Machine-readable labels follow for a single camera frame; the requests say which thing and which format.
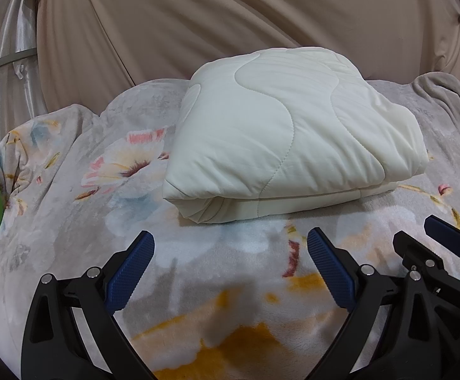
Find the floral blanket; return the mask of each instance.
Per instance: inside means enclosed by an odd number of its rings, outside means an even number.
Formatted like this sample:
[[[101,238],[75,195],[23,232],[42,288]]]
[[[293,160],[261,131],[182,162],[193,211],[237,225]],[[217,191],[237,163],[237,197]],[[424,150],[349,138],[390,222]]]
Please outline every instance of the floral blanket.
[[[298,380],[346,318],[307,252],[319,226],[359,263],[405,274],[392,248],[404,230],[430,240],[435,214],[460,228],[460,83],[429,73],[410,85],[371,84],[417,117],[431,159],[393,192],[228,224],[196,225],[161,198],[183,80],[157,80],[118,96],[100,117],[72,105],[11,131],[0,144],[6,211],[0,230],[0,356],[20,373],[24,324],[40,276],[80,276],[125,249],[141,230],[155,255],[127,307],[115,314],[160,380]],[[77,314],[93,361],[105,367]],[[357,366],[365,364],[381,315]]]

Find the metal screw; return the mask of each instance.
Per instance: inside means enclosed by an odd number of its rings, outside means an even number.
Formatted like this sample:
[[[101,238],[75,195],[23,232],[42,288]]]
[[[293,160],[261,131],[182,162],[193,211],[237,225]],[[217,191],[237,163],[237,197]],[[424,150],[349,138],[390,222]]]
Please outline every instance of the metal screw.
[[[50,283],[52,280],[52,274],[44,274],[42,276],[42,278],[40,279],[40,281],[42,282],[42,284],[47,284],[47,283]]]
[[[372,276],[374,274],[374,267],[369,264],[364,264],[362,267],[360,267],[360,270],[366,276]]]
[[[418,271],[413,270],[411,273],[409,273],[409,277],[411,277],[411,279],[414,281],[418,281],[421,279],[421,274]]]
[[[98,267],[92,267],[86,272],[86,275],[90,279],[94,279],[95,277],[98,277],[99,274],[100,274],[100,269]]]

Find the beige curtain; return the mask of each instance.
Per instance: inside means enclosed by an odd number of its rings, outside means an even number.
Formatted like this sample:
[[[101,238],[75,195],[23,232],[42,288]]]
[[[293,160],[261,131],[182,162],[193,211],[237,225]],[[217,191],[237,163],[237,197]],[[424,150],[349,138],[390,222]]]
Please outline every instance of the beige curtain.
[[[460,79],[459,0],[39,0],[37,35],[49,110],[100,113],[138,83],[270,47],[329,48],[366,79]]]

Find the bed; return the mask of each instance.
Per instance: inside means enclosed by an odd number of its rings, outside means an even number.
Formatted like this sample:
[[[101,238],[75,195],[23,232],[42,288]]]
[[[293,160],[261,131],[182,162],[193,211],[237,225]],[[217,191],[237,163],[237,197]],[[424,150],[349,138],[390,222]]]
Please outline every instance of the bed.
[[[121,18],[119,27],[119,13],[109,7],[115,0],[38,0],[37,36],[31,1],[0,1],[7,18],[21,20],[3,28],[2,43],[18,36],[20,44],[1,50],[0,64],[19,60],[8,56],[34,49],[35,39],[39,45],[38,64],[33,56],[0,71],[15,78],[23,65],[27,72],[8,86],[21,95],[24,112],[14,110],[12,99],[19,97],[0,97],[0,117],[9,118],[0,139],[10,131],[0,143],[7,201],[0,228],[0,380],[19,376],[22,333],[40,276],[79,276],[127,247],[140,230],[155,236],[157,252],[116,317],[160,380],[304,378],[346,316],[307,254],[314,226],[386,274],[405,273],[391,247],[394,233],[404,230],[460,278],[460,259],[422,228],[430,214],[460,228],[460,0],[408,0],[409,11],[404,0],[390,0],[390,7],[380,6],[384,0],[351,0],[358,4],[343,9],[337,8],[342,0],[183,0],[195,6],[183,13],[175,9],[178,0],[163,0],[153,11],[134,4],[143,0],[122,0],[121,12],[147,21]],[[84,7],[80,16],[78,7]],[[194,18],[207,10],[217,22],[232,13],[233,34],[214,33]],[[169,21],[160,21],[166,13]],[[64,28],[67,22],[73,26]],[[123,30],[134,27],[140,38],[126,40],[133,33]],[[213,38],[207,47],[206,36]],[[227,225],[180,218],[161,200],[159,186],[183,79],[214,58],[309,44],[347,55],[373,87],[413,112],[431,160],[426,173],[392,193],[310,212]],[[179,52],[171,55],[172,47]],[[176,79],[154,80],[163,77]],[[35,117],[46,111],[53,112]],[[165,130],[162,141],[146,144],[158,130]],[[137,170],[129,157],[144,149],[155,159]],[[110,168],[99,164],[104,155],[122,166],[112,181]],[[89,178],[99,183],[88,186]],[[81,317],[91,357],[105,368]],[[383,321],[358,366],[372,354]]]
[[[422,229],[430,214],[460,228],[460,82],[433,72],[410,85],[371,85],[416,116],[431,159],[425,174],[392,193],[229,224],[195,225],[161,199],[185,80],[131,88],[99,117],[72,105],[11,131],[0,144],[8,201],[0,229],[0,357],[19,374],[41,275],[70,278],[102,266],[140,230],[153,234],[156,253],[115,316],[160,380],[304,378],[346,316],[307,254],[314,226],[358,262],[393,275],[405,270],[391,246],[404,230],[460,277],[460,259]],[[158,130],[161,140],[152,135]],[[154,159],[137,170],[132,156],[141,152]],[[83,323],[82,335],[93,361],[105,367]]]

